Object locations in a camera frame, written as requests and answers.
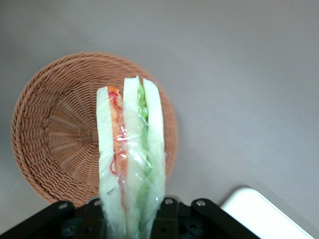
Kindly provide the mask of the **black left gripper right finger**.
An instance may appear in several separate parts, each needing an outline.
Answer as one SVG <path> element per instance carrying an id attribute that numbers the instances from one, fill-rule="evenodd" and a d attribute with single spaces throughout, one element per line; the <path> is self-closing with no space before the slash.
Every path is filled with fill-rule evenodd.
<path id="1" fill-rule="evenodd" d="M 153 223 L 152 239 L 257 239 L 248 228 L 209 199 L 187 206 L 166 197 Z"/>

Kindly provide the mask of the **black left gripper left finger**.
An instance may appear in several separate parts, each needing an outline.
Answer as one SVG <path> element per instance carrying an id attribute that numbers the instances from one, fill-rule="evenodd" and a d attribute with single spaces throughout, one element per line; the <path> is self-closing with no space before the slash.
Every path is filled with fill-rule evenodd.
<path id="1" fill-rule="evenodd" d="M 105 239 L 107 222 L 101 201 L 91 199 L 77 208 L 58 201 L 0 235 L 2 239 Z"/>

